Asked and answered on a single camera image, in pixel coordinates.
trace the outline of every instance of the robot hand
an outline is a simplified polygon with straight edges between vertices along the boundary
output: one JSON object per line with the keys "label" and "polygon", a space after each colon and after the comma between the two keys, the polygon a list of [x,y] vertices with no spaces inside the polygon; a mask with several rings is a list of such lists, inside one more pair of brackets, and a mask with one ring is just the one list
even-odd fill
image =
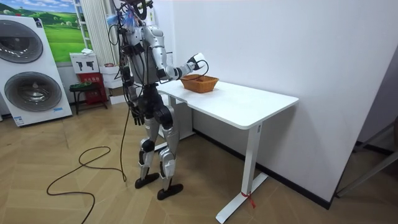
{"label": "robot hand", "polygon": [[140,114],[138,106],[130,106],[132,118],[134,118],[134,124],[141,126],[144,124],[144,115]]}
{"label": "robot hand", "polygon": [[198,53],[192,56],[192,58],[190,58],[187,63],[189,62],[193,62],[195,64],[195,67],[193,68],[195,71],[203,68],[203,66],[206,65],[206,59],[202,53]]}

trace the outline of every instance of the robot leg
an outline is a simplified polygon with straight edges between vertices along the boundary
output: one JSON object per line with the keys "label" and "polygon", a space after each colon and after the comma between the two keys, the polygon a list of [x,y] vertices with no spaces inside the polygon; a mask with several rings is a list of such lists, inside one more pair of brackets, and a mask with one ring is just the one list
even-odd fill
{"label": "robot leg", "polygon": [[169,196],[175,195],[183,190],[182,184],[171,185],[175,172],[175,159],[180,133],[178,125],[174,118],[174,110],[170,106],[164,106],[159,110],[162,117],[162,131],[167,142],[167,147],[159,152],[160,156],[160,177],[163,181],[163,189],[157,193],[157,199],[163,200]]}
{"label": "robot leg", "polygon": [[136,180],[135,187],[139,189],[159,178],[158,173],[148,174],[150,165],[154,158],[155,142],[159,132],[159,123],[155,118],[145,118],[144,125],[148,138],[141,140],[141,150],[139,151],[139,165],[141,167],[141,176]]}

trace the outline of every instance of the humanoid robot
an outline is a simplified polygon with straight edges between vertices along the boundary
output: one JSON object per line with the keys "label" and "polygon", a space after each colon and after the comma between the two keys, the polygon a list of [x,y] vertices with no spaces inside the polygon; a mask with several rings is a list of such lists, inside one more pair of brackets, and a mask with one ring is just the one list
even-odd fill
{"label": "humanoid robot", "polygon": [[[163,200],[183,190],[182,184],[172,185],[180,135],[174,110],[171,106],[163,104],[156,86],[158,82],[179,80],[207,65],[207,62],[202,54],[196,54],[180,67],[175,68],[169,65],[164,47],[164,33],[158,27],[146,26],[143,22],[146,18],[146,7],[145,0],[124,0],[121,7],[116,10],[119,57],[121,58],[120,71],[134,122],[137,125],[143,124],[148,135],[141,141],[139,151],[141,177],[136,180],[135,187],[139,189],[159,178],[158,173],[149,174],[149,169],[155,153],[159,128],[161,128],[167,147],[159,152],[163,189],[159,190],[157,198]],[[134,16],[129,26],[126,26],[127,19],[121,19],[123,12],[130,19]],[[137,83],[142,85],[139,94],[136,93]]]}

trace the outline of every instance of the wooden floor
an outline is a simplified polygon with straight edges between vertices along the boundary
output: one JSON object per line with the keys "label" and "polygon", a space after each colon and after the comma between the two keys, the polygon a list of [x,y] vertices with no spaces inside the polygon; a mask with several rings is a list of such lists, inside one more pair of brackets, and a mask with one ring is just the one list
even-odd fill
{"label": "wooden floor", "polygon": [[[81,223],[90,209],[90,196],[51,197],[45,190],[54,179],[77,167],[79,155],[91,147],[112,149],[94,166],[119,167],[126,113],[126,106],[119,104],[26,128],[17,128],[11,119],[0,123],[0,222]],[[130,122],[123,151],[126,184],[119,172],[83,168],[55,184],[52,192],[83,190],[95,194],[96,205],[86,223],[217,223],[216,214],[239,193],[243,161],[199,136],[185,139],[178,147],[174,178],[185,188],[176,196],[158,201],[160,180],[139,190],[134,188],[139,177],[139,141],[144,137],[144,128]],[[89,153],[83,161],[104,151]],[[342,185],[382,158],[373,152],[353,154]],[[156,157],[152,172],[159,171],[158,164]],[[245,202],[226,223],[396,224],[397,168],[393,164],[343,198],[335,199],[329,211],[268,179],[253,193],[256,209]]]}

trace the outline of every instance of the washing machine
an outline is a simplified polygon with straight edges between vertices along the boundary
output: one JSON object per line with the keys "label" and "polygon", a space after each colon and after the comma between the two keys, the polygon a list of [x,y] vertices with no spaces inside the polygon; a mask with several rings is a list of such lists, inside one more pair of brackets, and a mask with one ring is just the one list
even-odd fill
{"label": "washing machine", "polygon": [[40,20],[0,15],[0,92],[18,126],[72,115]]}

